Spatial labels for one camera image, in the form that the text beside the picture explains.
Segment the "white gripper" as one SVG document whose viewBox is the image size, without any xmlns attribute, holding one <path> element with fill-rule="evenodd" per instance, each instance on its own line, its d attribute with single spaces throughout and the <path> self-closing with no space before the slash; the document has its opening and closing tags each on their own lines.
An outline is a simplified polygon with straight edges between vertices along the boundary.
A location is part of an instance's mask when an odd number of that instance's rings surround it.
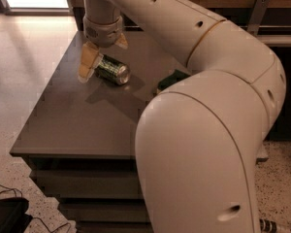
<svg viewBox="0 0 291 233">
<path fill-rule="evenodd" d="M 87 83 L 103 59 L 103 54 L 98 47 L 108 48 L 116 44 L 118 47 L 127 50 L 128 42 L 122 33 L 122 17 L 107 24 L 92 22 L 88 17 L 84 17 L 83 30 L 84 36 L 90 42 L 86 42 L 81 48 L 78 78 L 81 83 Z"/>
</svg>

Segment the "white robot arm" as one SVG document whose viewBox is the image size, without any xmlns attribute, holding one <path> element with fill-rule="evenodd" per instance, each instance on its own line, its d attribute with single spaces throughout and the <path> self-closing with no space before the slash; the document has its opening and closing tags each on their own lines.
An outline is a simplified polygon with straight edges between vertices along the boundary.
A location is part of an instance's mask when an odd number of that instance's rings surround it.
<svg viewBox="0 0 291 233">
<path fill-rule="evenodd" d="M 284 103 L 279 58 L 226 18 L 188 0 L 84 0 L 84 33 L 121 40 L 131 18 L 189 70 L 156 95 L 135 156 L 154 233 L 261 233 L 257 153 Z"/>
</svg>

